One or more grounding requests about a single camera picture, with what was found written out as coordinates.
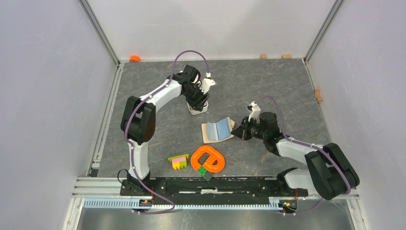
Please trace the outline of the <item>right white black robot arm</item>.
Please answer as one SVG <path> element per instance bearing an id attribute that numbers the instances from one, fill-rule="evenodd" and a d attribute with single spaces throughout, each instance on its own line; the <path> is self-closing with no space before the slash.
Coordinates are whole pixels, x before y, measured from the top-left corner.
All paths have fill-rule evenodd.
<path id="1" fill-rule="evenodd" d="M 260 139 L 268 152 L 307 166 L 304 171 L 288 171 L 277 181 L 277 191 L 283 196 L 301 188 L 317 191 L 325 200 L 331 200 L 360 184 L 358 174 L 338 144 L 314 145 L 284 136 L 275 113 L 263 112 L 257 119 L 244 117 L 231 133 L 241 140 Z"/>

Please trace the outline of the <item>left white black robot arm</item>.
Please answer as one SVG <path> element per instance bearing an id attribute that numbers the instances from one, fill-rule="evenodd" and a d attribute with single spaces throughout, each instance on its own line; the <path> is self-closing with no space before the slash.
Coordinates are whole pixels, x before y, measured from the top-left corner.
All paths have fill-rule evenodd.
<path id="1" fill-rule="evenodd" d="M 209 90 L 215 86 L 211 73 L 201 78 L 198 69 L 186 65 L 183 71 L 173 73 L 156 89 L 141 97 L 127 99 L 120 128 L 129 147 L 130 167 L 127 180 L 138 195 L 150 190 L 150 175 L 147 162 L 148 145 L 156 129 L 157 112 L 172 99 L 185 97 L 191 115 L 208 110 Z"/>

